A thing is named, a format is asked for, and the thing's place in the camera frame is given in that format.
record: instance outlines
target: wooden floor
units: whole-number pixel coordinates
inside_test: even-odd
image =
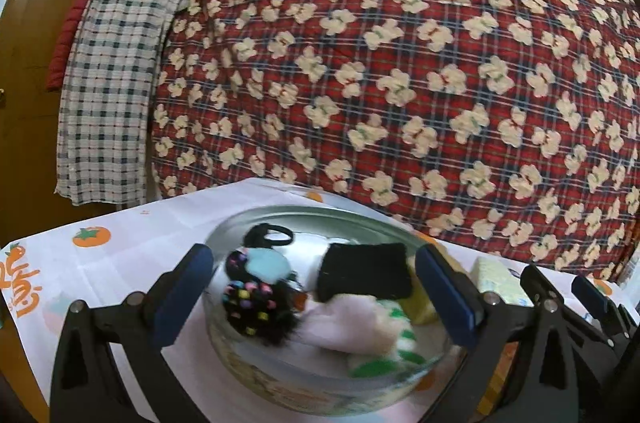
[[[2,305],[4,327],[0,329],[0,373],[8,380],[22,404],[38,423],[49,422],[49,407],[44,401],[36,379],[31,374],[11,315]]]

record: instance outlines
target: metal bowl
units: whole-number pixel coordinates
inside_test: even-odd
[[[294,233],[293,243],[279,246],[300,282],[312,291],[322,256],[331,243],[404,243],[413,255],[424,244],[414,234],[357,213],[324,207],[262,207],[230,217],[207,238],[215,261],[242,246],[245,233],[258,223],[285,226]],[[227,369],[246,387],[287,408],[315,415],[353,415],[391,405],[409,394],[449,351],[451,343],[440,323],[414,327],[430,353],[427,363],[411,373],[372,378],[346,374],[342,353],[289,342],[285,347],[265,347],[239,335],[227,322],[220,302],[228,283],[219,266],[203,299],[210,341]]]

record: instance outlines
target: orange text on tablecloth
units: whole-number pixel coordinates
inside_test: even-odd
[[[29,271],[29,263],[26,261],[17,263],[26,254],[20,244],[12,244],[5,254],[6,260],[0,262],[0,289],[12,289],[13,297],[7,305],[10,310],[15,307],[15,314],[20,318],[31,313],[40,303],[40,295],[36,291],[42,291],[42,286],[33,287],[30,281],[40,270]]]

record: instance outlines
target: tablecloth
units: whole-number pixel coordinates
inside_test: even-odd
[[[327,207],[351,208],[383,217],[345,198],[328,193],[321,196]],[[0,261],[2,294],[10,305],[45,399],[49,399],[58,336],[71,301],[83,298],[91,307],[98,307],[120,303],[131,291],[147,291],[161,273],[173,269],[193,243],[203,242],[228,216],[249,208],[282,204],[318,206],[305,197],[302,188],[252,178],[62,226],[5,247]],[[444,244],[466,269],[471,269],[478,255],[485,255],[455,244]],[[521,262],[494,258],[502,259],[517,273],[525,267]],[[543,269],[543,273],[565,295],[568,305],[585,314],[570,293],[572,275],[549,269]],[[600,286],[610,292],[616,303],[623,303],[640,319],[618,286],[604,282]],[[123,350],[117,345],[113,348],[134,405],[141,415],[157,421],[132,377]],[[236,382],[222,367],[207,339],[201,302],[194,307],[177,342],[162,354],[212,422],[333,420],[272,405]],[[415,392],[381,411],[339,420],[345,423],[417,421],[433,402],[438,382],[444,380],[437,377],[431,389]]]

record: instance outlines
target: checkered towel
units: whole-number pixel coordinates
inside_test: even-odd
[[[181,0],[89,0],[66,66],[56,192],[74,205],[145,201],[149,101]]]

